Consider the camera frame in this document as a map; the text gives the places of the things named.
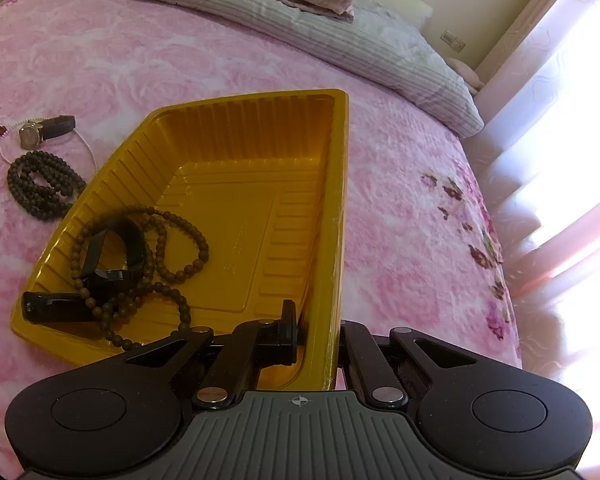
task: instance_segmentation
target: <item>pink bedspread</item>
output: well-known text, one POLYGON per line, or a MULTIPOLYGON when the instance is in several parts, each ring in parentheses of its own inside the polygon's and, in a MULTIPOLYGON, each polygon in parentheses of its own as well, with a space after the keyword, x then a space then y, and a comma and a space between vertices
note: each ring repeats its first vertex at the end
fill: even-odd
MULTIPOLYGON (((516 325, 498 245, 459 141, 394 92, 245 27, 141 0, 0 6, 0 123, 74 114, 103 163, 151 110, 246 92, 341 88, 350 96, 346 319, 408 325, 513 365, 516 325)), ((11 160, 17 140, 5 142, 11 160)), ((72 136, 46 145, 85 179, 72 136)), ((3 429, 25 386, 67 368, 9 330, 10 311, 56 224, 24 213, 0 159, 0 472, 20 467, 3 429)))

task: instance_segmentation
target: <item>yellow plastic tray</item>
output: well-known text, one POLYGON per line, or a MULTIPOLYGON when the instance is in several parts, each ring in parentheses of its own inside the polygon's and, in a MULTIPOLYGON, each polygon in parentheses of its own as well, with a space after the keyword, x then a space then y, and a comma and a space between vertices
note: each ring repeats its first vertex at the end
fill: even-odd
MULTIPOLYGON (((348 98, 339 90, 272 92, 160 108, 116 150, 56 229, 25 290, 74 292, 70 247, 85 222, 123 205, 153 205, 196 225, 209 244, 203 271, 178 289, 192 326, 230 333, 243 321, 299 311, 298 363, 263 370, 260 389, 334 385, 340 329, 348 98)), ((195 244, 169 227, 166 265, 181 269, 195 244)), ((155 239, 150 232, 150 246, 155 239)), ((116 240, 102 261, 114 266, 116 240)), ((126 324, 125 338, 163 338, 178 324, 175 304, 154 294, 126 324)), ((120 350, 96 323, 35 325, 11 314, 20 337, 75 365, 120 350)))

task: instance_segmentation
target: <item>black smartwatch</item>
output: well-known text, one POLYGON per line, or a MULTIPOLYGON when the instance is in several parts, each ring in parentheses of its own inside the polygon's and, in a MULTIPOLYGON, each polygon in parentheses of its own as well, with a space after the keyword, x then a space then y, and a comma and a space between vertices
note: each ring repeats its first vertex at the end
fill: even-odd
POLYGON ((27 121, 19 130, 20 147, 23 150, 35 150, 44 140, 54 139, 72 132, 75 128, 75 117, 61 115, 44 121, 27 121))

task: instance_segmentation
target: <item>metal screw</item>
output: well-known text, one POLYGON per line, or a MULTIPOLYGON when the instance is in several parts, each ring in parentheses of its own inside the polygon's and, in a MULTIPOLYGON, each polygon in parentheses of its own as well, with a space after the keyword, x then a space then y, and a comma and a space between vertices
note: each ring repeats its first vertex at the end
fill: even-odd
POLYGON ((391 402, 398 402, 402 400, 404 398, 404 393, 402 393, 398 388, 383 386, 382 388, 376 388, 373 390, 371 396, 378 402, 390 404, 391 402))
POLYGON ((222 402, 227 398, 227 392, 224 388, 217 386, 208 386, 198 390, 196 397, 202 402, 222 402))

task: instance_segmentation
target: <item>pink curtain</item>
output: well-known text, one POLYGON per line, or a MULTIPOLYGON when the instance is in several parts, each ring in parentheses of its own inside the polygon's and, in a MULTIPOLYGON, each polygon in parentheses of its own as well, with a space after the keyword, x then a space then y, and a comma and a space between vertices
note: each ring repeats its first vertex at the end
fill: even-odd
POLYGON ((486 123, 463 144, 503 247, 523 366, 594 417, 600 479, 600 0, 532 0, 478 67, 486 123))

